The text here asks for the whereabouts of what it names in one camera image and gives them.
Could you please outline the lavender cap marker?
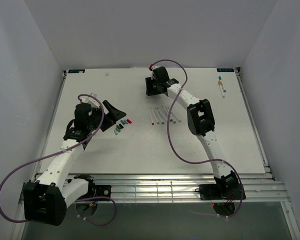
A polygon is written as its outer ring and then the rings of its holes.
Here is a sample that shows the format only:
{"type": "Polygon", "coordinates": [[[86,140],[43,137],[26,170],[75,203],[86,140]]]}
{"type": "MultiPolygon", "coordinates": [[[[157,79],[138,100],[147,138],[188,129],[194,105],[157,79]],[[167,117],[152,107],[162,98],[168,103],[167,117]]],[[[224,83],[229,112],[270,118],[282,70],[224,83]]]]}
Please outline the lavender cap marker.
{"type": "Polygon", "coordinates": [[[153,108],[151,108],[151,112],[152,112],[152,114],[153,114],[153,117],[154,117],[155,123],[156,123],[156,124],[159,124],[159,123],[160,123],[160,121],[158,120],[158,118],[157,118],[157,115],[155,114],[155,111],[154,111],[154,109],[153,109],[153,108]]]}

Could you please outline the black cap marker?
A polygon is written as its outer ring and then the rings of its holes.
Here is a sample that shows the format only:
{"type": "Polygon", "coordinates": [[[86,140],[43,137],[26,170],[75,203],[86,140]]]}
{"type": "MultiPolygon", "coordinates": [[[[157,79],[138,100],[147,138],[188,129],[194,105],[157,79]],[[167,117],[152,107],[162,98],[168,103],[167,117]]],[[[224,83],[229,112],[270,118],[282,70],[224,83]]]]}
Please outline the black cap marker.
{"type": "Polygon", "coordinates": [[[169,118],[169,112],[167,111],[167,109],[166,109],[166,107],[163,105],[162,106],[162,109],[163,109],[163,111],[164,111],[164,114],[165,114],[165,117],[166,117],[166,122],[168,123],[168,122],[170,122],[170,118],[169,118]]]}

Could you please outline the light green cap marker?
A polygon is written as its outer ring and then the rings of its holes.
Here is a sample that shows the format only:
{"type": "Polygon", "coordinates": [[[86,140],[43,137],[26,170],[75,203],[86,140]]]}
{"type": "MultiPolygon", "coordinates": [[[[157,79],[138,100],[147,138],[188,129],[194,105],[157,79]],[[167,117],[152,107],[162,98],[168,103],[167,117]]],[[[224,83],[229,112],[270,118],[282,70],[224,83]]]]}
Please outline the light green cap marker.
{"type": "Polygon", "coordinates": [[[171,108],[170,108],[170,113],[172,113],[172,114],[173,114],[173,116],[174,116],[174,119],[176,120],[176,122],[178,122],[178,123],[181,123],[181,122],[182,122],[182,121],[181,121],[181,119],[180,119],[180,118],[178,118],[178,117],[177,117],[177,115],[176,115],[176,114],[174,114],[174,113],[172,112],[171,108]]]}

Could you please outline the red cap marker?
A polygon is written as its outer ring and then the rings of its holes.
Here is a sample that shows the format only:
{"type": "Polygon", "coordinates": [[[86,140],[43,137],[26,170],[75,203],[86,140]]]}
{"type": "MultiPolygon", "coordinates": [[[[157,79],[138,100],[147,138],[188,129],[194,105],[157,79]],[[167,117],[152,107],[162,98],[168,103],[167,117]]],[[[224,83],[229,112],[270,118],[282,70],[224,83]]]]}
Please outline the red cap marker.
{"type": "Polygon", "coordinates": [[[149,115],[149,118],[150,118],[151,125],[154,125],[155,122],[154,122],[154,119],[153,119],[152,112],[151,112],[150,108],[148,108],[148,115],[149,115]]]}

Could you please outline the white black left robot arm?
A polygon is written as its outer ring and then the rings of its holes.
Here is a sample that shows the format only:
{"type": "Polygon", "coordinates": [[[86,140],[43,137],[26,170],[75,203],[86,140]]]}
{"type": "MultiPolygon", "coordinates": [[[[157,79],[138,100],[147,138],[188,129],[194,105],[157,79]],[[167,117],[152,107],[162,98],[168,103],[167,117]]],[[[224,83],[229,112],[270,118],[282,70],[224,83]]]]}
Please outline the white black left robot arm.
{"type": "Polygon", "coordinates": [[[100,106],[88,101],[76,105],[74,118],[69,121],[60,153],[34,182],[23,188],[26,220],[59,226],[70,205],[76,201],[108,201],[94,178],[88,174],[76,175],[67,180],[71,168],[85,151],[93,132],[106,131],[127,114],[113,107],[107,100],[100,106]]]}

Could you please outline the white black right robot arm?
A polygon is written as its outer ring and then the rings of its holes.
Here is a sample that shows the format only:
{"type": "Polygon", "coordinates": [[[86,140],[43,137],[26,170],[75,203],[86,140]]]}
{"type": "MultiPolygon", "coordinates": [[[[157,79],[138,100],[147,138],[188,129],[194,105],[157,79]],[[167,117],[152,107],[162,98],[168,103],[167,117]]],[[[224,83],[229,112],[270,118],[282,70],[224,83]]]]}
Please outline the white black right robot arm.
{"type": "Polygon", "coordinates": [[[210,102],[190,94],[184,89],[184,84],[169,77],[165,67],[151,64],[149,70],[151,76],[145,79],[146,95],[164,94],[173,100],[173,105],[179,104],[186,110],[188,129],[200,141],[208,157],[207,162],[212,166],[215,182],[201,184],[196,189],[201,200],[244,199],[242,180],[234,167],[226,161],[217,141],[216,122],[210,102]]]}

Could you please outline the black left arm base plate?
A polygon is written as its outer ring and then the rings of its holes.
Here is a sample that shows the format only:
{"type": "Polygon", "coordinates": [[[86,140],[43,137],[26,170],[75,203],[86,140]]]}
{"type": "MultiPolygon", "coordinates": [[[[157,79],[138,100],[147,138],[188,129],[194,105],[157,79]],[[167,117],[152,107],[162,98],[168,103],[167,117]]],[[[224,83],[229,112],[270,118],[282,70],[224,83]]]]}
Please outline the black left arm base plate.
{"type": "Polygon", "coordinates": [[[96,185],[94,187],[93,197],[108,197],[110,198],[112,194],[112,186],[111,185],[96,185]]]}

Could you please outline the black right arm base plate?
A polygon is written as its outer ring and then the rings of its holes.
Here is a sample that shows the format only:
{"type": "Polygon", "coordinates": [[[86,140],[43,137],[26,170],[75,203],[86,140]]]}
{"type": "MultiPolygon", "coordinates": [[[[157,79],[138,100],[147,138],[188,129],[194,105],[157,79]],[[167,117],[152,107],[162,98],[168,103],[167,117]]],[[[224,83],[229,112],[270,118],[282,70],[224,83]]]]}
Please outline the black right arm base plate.
{"type": "Polygon", "coordinates": [[[194,190],[201,200],[245,200],[246,194],[241,184],[222,188],[219,184],[200,184],[194,190]]]}

